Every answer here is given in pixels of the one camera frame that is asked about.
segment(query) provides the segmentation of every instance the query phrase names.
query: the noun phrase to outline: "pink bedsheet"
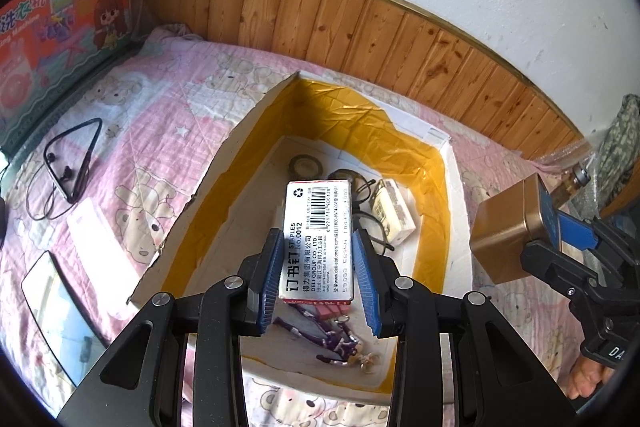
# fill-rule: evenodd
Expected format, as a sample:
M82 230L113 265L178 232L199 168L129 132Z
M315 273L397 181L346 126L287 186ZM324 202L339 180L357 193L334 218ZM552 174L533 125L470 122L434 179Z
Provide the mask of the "pink bedsheet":
M124 327L128 311L124 309L119 319L98 305L94 285L79 262L65 217L34 222L27 215L26 188L42 162L44 143L81 121L96 116L104 119L84 197L91 198L100 208L120 245L113 251L114 259L126 259L140 276L233 126L268 89L296 70L352 87L449 133L470 222L480 201L534 171L533 164L491 140L378 86L301 60L204 42L187 35L183 26L156 29L137 57L114 68L60 119L22 166L14 187L6 195L10 214L8 234L0 252L0 343L54 413L66 401L72 386L52 357L24 301L20 283L28 269L44 250L52 251L91 320L108 339ZM82 152L78 140L73 136L63 140L56 154L75 158L79 163ZM31 208L41 208L49 191L50 180L41 171L30 190ZM56 208L64 206L57 203ZM532 278L495 286L477 266L474 287L492 295L494 304L554 377L568 372L581 334L564 298ZM306 424L308 414L299 417L304 408L294 407L300 402L299 396L291 400L293 409L283 404L274 413L268 400L265 403L269 407L262 404L265 398L261 388L254 386L261 384L252 379L246 381L247 407L254 425L312 427ZM295 391L282 393L289 396ZM361 409L344 402L326 404L314 422L318 426L383 423L381 417L372 418L371 410L365 413ZM187 406L185 422L189 421Z

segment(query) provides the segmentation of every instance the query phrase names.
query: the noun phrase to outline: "finger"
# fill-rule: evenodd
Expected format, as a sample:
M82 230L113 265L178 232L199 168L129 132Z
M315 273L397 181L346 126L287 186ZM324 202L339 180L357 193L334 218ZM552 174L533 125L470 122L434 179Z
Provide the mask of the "finger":
M616 370L612 369L610 367L605 367L604 371L602 372L602 381L604 383L607 383L609 380L611 380L611 377L613 377L613 375L616 374Z
M580 393L578 392L578 390L576 389L576 387L570 383L567 388L566 391L564 392L564 394L566 395L566 397L569 400L575 400L576 398L578 398L580 396Z
M593 385L597 385L602 380L604 366L601 363L590 359L584 359L580 365L580 372Z
M574 386L583 398L590 397L593 391L596 389L596 384L591 382L584 376L582 372L574 375Z

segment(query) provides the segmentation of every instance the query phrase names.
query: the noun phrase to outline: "metal screw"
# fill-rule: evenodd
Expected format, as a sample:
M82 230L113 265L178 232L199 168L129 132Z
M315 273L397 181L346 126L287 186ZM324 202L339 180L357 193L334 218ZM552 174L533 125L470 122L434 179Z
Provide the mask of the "metal screw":
M480 292L471 292L466 298L474 306L482 306L486 302L486 297Z
M574 165L572 170L574 172L575 180L580 184L580 186L584 187L591 181L589 173L582 168L580 164Z
M156 293L153 297L151 297L151 302L153 302L154 306L164 306L171 300L171 296L166 292Z
M225 286L230 290L234 290L242 286L243 282L244 281L242 281L242 277L238 277L237 275L232 275L231 277L227 277L225 279Z
M414 282L411 279L409 279L409 277L402 276L396 279L396 286L401 290L408 290L413 285L414 285Z

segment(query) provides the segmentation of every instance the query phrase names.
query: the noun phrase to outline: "cartoon bear print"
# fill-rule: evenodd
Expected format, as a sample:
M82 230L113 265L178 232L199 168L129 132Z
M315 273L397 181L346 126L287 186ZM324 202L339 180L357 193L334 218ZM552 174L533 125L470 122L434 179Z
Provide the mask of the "cartoon bear print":
M260 397L260 405L280 425L320 427L326 403L324 398L309 399L293 389L270 388Z
M249 84L244 90L244 94L252 99L255 103L260 102L262 97L267 93L271 87L283 80L283 76L280 73L271 71L271 68L255 68L254 70L254 83Z
M138 263L151 263L158 246L164 241L164 228L159 219L175 216L168 200L176 190L168 182L142 168L136 168L133 187L119 185L116 196L127 208L116 211L116 224L122 245Z
M112 123L107 126L107 130L104 132L107 135L107 138L114 139L118 136L122 131L122 127L120 127L117 123Z
M506 151L504 153L504 157L502 159L504 166L506 169L513 174L518 180L523 180L526 178L526 174L522 171L522 166L520 161L516 159L516 156L510 152Z
M562 355L565 344L564 331L562 328L555 328L547 337L546 351L543 353L540 361L552 377L558 378L560 368L562 367Z
M487 184L479 178L479 176L473 171L463 171L460 176L463 185L468 190L471 200L475 204L480 204L484 200L489 199L491 196L495 196L500 190L495 185Z
M363 405L361 403L338 402L335 407L325 411L324 423L330 426L366 427L385 425L389 416L389 407L381 405Z
M131 95L142 91L142 84L136 78L119 78L111 74L95 84L85 95L90 102L105 105L123 105Z
M238 93L239 96L250 98L255 103L284 78L282 74L275 73L271 68L255 67L245 58L226 53L218 55L218 64L224 68L225 74L208 76L204 81L205 85L210 89ZM253 81L249 80L250 73L253 73Z
M533 320L531 310L534 302L530 298L532 292L527 283L526 279L517 279L497 285L492 292L492 303L511 326L518 329L518 333L522 333L522 328Z
M29 239L38 250L47 250L51 246L53 234L56 231L48 220L31 221Z

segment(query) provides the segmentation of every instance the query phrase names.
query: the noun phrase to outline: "white label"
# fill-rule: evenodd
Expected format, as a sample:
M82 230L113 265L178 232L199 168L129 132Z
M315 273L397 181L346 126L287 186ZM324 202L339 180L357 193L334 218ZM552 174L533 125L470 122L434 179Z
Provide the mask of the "white label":
M284 215L286 256L280 298L295 302L353 299L351 195L346 180L291 182Z
M85 198L66 218L82 267L94 286L100 306L118 319L129 318L127 299L140 277L116 240L106 217Z

